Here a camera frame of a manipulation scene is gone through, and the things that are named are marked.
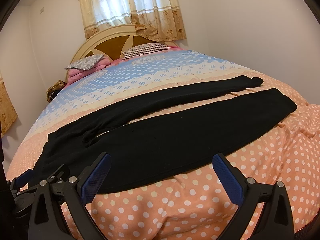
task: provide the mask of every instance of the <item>blue textured pad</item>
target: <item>blue textured pad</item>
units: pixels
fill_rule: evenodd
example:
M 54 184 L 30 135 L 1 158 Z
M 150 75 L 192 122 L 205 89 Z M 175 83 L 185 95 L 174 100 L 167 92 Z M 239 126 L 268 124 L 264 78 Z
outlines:
M 33 178 L 33 175 L 34 172 L 32 169 L 26 170 L 24 173 L 22 173 L 19 177 L 16 178 L 16 186 L 18 188 L 22 188 Z
M 240 207 L 244 200 L 243 189 L 235 176 L 217 154 L 212 158 L 212 166 L 231 202 Z
M 81 188 L 81 202 L 83 205 L 92 202 L 94 196 L 101 187 L 102 182 L 106 178 L 110 167 L 111 156 L 106 154 Z

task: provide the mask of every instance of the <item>polka dot bedspread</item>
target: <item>polka dot bedspread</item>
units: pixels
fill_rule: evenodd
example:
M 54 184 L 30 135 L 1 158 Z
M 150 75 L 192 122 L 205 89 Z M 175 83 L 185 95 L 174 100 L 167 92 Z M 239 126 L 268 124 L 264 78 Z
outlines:
M 48 133 L 88 113 L 142 93 L 239 75 L 260 77 L 264 83 L 258 88 L 163 109 L 140 120 L 273 87 L 289 96 L 298 109 L 227 159 L 245 176 L 260 183 L 284 182 L 297 231 L 310 222 L 319 209 L 320 106 L 308 104 L 289 85 L 267 75 L 191 50 L 169 50 L 134 58 L 70 85 L 35 122 L 14 156 L 7 178 L 13 179 L 33 168 L 48 140 Z M 237 209 L 212 164 L 151 185 L 96 195 L 86 207 L 103 234 L 112 240 L 214 240 Z M 81 239 L 66 204 L 62 205 L 62 210 L 72 234 Z M 242 239 L 250 237 L 261 210 L 262 204 L 259 204 Z

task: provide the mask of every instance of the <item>metal screw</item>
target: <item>metal screw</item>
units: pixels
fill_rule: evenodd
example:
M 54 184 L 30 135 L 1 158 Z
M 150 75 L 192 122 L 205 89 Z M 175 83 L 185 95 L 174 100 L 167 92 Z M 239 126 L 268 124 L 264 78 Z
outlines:
M 45 179 L 40 181 L 40 186 L 44 186 L 46 184 L 47 184 L 47 181 Z
M 77 181 L 77 177 L 75 177 L 75 176 L 72 176 L 69 178 L 70 183 L 75 183 L 76 181 Z
M 278 185 L 279 187 L 283 187 L 283 186 L 284 186 L 284 184 L 283 184 L 282 181 L 278 181 L 278 182 L 277 182 L 277 185 Z
M 254 178 L 249 177 L 249 178 L 247 178 L 247 182 L 248 182 L 249 184 L 255 184 L 255 183 L 256 183 L 256 180 L 255 180 Z

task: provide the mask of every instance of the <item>headboard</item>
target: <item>headboard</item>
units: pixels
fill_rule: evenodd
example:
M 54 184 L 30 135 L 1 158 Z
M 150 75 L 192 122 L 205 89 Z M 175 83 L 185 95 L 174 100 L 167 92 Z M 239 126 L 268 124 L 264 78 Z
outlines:
M 154 41 L 143 38 L 135 31 L 135 24 L 110 27 L 90 37 L 77 51 L 71 62 L 96 54 L 105 54 L 112 60 L 123 57 L 123 52 L 141 44 Z M 173 41 L 164 42 L 168 46 L 177 46 Z

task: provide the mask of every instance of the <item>curtain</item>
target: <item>curtain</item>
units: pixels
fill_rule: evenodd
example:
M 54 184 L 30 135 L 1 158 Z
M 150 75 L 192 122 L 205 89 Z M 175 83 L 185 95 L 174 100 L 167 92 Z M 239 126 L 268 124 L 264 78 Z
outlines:
M 3 79 L 0 73 L 0 122 L 1 122 L 1 138 L 17 119 L 17 113 L 5 89 Z
M 79 0 L 86 39 L 111 26 L 135 24 L 152 41 L 186 38 L 178 0 Z

